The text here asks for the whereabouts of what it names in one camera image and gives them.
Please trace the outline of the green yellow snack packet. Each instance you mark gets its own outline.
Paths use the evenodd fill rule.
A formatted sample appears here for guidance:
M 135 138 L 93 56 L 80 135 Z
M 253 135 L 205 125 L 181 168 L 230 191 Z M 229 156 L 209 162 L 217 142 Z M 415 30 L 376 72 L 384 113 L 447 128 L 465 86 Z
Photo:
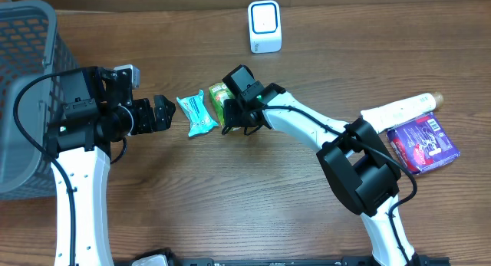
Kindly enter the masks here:
M 210 100 L 218 117 L 221 127 L 225 126 L 224 119 L 224 102 L 228 99 L 233 99 L 235 96 L 223 83 L 219 82 L 209 87 Z

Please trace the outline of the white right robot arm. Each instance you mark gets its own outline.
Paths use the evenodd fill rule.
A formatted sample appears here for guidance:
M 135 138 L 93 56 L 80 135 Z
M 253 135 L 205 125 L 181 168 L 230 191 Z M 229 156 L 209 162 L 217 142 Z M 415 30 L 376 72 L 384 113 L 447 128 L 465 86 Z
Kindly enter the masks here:
M 228 82 L 232 98 L 224 105 L 226 126 L 246 136 L 262 127 L 283 132 L 311 148 L 331 191 L 362 218 L 379 265 L 415 265 L 417 253 L 405 235 L 398 208 L 403 167 L 389 154 L 369 122 L 346 123 L 326 117 L 296 100 L 277 84 Z

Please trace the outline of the white tube gold cap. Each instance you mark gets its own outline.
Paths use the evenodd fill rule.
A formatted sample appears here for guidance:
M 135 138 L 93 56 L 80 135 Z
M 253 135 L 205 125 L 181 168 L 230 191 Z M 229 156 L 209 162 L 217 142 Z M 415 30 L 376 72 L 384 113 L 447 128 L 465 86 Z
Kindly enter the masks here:
M 378 132 L 400 125 L 422 114 L 432 112 L 443 105 L 440 92 L 424 93 L 381 107 L 362 110 L 362 118 Z

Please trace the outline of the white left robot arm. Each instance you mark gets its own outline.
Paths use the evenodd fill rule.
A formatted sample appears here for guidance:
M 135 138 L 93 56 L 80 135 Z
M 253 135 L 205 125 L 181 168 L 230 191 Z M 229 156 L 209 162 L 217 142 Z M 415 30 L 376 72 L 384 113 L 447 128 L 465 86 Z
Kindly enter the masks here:
M 175 104 L 163 95 L 134 99 L 140 71 L 85 67 L 60 76 L 64 99 L 45 146 L 56 162 L 56 265 L 112 265 L 107 227 L 111 144 L 168 130 Z

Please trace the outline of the purple Carefree pad pack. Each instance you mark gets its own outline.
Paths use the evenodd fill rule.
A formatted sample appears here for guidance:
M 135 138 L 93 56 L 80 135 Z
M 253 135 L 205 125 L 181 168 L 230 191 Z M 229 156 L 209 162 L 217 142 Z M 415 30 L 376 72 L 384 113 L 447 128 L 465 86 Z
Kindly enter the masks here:
M 387 131 L 401 164 L 413 175 L 445 166 L 460 156 L 434 113 L 425 113 Z

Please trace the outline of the mint green wipes pack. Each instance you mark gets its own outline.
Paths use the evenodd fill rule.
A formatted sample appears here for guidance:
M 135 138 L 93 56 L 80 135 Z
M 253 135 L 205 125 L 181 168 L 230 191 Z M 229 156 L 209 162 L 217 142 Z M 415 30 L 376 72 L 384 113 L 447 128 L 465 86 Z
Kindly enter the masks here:
M 210 132 L 219 124 L 210 116 L 204 104 L 204 92 L 197 95 L 176 99 L 190 122 L 188 137 L 195 137 Z

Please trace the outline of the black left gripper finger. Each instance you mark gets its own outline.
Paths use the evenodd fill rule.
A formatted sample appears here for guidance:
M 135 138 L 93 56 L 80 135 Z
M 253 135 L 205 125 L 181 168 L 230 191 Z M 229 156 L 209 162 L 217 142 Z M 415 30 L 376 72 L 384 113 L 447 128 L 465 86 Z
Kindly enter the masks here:
M 168 130 L 172 123 L 173 114 L 166 111 L 157 111 L 155 113 L 155 131 Z
M 174 115 L 176 106 L 172 101 L 168 100 L 163 95 L 154 95 L 153 100 L 155 105 L 154 112 L 156 115 Z

